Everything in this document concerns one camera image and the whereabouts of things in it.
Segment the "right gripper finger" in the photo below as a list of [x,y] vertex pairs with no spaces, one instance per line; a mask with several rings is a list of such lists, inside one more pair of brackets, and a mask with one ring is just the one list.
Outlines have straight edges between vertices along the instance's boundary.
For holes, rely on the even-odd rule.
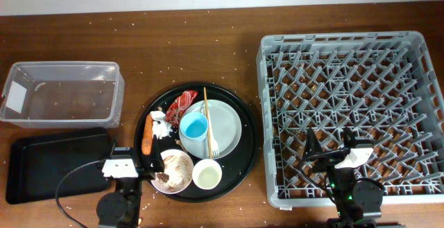
[[350,128],[343,129],[343,143],[345,148],[355,148],[357,141]]
[[318,139],[316,138],[314,131],[311,128],[308,128],[303,158],[317,159],[322,154],[323,150]]

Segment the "white bowl with food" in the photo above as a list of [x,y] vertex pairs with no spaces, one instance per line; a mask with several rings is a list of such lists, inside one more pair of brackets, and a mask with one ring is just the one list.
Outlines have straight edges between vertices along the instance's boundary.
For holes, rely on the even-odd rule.
[[192,181],[194,169],[191,157],[176,149],[165,150],[160,153],[165,168],[161,173],[155,174],[151,184],[159,192],[165,194],[176,194],[185,190]]

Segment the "orange carrot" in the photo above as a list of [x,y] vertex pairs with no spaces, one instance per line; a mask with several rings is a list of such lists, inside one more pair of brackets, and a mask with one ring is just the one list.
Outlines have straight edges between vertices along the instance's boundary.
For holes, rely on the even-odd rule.
[[150,155],[153,144],[153,118],[150,114],[146,116],[144,135],[142,138],[142,153]]

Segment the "white tissue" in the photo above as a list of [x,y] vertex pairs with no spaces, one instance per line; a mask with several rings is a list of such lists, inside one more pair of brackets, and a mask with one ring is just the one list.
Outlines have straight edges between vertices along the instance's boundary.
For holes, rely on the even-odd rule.
[[162,111],[152,111],[150,116],[153,119],[153,136],[158,139],[168,137],[172,131],[172,124],[166,122],[166,114]]

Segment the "white cup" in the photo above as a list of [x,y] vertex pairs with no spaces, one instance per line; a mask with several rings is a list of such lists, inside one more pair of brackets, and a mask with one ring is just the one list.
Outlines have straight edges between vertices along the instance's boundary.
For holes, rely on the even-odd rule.
[[222,170],[219,163],[213,159],[200,160],[193,169],[194,184],[203,190],[215,188],[221,181]]

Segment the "blue cup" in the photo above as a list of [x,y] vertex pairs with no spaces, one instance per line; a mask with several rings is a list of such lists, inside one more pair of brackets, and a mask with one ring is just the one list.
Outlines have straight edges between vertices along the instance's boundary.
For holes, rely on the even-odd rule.
[[208,131],[206,116],[200,112],[185,114],[180,122],[180,131],[192,141],[203,141]]

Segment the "red snack wrapper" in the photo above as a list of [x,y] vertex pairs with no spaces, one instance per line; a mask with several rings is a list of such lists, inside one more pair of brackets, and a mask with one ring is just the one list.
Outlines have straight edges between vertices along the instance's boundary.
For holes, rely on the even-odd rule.
[[194,90],[186,90],[179,97],[177,97],[166,111],[165,121],[172,124],[174,127],[180,125],[180,121],[187,111],[187,109],[193,103],[198,92]]

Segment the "white plastic fork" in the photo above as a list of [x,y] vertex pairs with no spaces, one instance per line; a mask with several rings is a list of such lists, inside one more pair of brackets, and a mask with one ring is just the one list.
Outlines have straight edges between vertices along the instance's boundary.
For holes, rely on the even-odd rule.
[[219,157],[219,145],[216,139],[214,138],[214,132],[212,129],[212,123],[211,123],[211,117],[210,117],[210,111],[209,111],[209,118],[210,118],[210,130],[211,130],[211,143],[212,143],[212,156],[213,159],[216,159]]

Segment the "grey plate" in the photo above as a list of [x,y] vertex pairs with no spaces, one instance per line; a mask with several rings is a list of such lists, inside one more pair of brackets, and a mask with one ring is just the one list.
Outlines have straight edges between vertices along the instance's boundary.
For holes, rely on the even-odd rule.
[[[220,100],[208,100],[213,136],[218,143],[219,155],[222,158],[230,154],[241,138],[242,124],[238,113],[227,103]],[[210,151],[207,138],[203,141],[188,139],[181,130],[179,137],[185,150],[200,159],[209,159]]]

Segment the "wooden chopstick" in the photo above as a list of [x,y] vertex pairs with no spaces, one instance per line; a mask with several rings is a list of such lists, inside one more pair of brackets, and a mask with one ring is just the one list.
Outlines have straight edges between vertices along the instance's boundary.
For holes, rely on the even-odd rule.
[[209,118],[209,110],[208,110],[208,104],[207,104],[206,87],[203,88],[203,93],[204,93],[204,102],[205,102],[205,117],[207,119],[207,142],[208,142],[208,148],[209,148],[209,156],[210,156],[210,159],[212,159],[213,156],[212,156],[211,130],[210,130],[210,118]]

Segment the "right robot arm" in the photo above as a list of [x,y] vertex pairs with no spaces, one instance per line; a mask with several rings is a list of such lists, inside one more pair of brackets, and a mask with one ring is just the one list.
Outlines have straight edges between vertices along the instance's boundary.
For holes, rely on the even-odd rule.
[[355,169],[364,165],[373,153],[373,142],[356,137],[343,128],[343,147],[323,151],[314,131],[307,130],[301,162],[312,162],[315,173],[325,173],[328,187],[321,186],[335,204],[337,218],[327,220],[327,227],[376,227],[382,215],[384,186],[367,177],[356,178]]

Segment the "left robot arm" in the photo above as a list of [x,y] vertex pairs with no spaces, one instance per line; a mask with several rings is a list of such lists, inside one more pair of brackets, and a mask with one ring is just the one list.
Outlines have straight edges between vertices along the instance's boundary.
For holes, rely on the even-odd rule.
[[142,200],[142,182],[155,179],[157,173],[164,171],[158,138],[154,137],[148,162],[138,166],[135,152],[129,147],[113,147],[103,162],[102,173],[105,178],[116,182],[115,190],[105,194],[96,206],[99,227],[137,227]]

